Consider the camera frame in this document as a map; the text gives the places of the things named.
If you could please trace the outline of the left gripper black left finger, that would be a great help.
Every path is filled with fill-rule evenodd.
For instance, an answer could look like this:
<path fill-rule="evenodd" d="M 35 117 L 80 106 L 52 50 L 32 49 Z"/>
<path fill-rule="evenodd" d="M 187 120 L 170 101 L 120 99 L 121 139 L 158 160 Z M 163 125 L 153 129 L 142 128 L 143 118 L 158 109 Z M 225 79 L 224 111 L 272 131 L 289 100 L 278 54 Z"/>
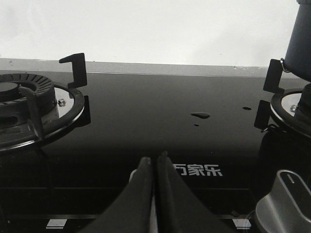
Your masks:
<path fill-rule="evenodd" d="M 147 233 L 153 197 L 153 168 L 149 157 L 139 165 L 120 195 L 81 233 Z"/>

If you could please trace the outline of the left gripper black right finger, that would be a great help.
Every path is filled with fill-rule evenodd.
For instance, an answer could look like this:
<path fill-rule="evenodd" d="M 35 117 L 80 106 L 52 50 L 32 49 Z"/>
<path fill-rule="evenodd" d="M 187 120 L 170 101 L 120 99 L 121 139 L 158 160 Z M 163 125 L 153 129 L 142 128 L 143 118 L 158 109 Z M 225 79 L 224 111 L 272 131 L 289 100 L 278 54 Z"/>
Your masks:
<path fill-rule="evenodd" d="M 232 233 L 175 170 L 166 151 L 157 159 L 157 218 L 161 233 Z"/>

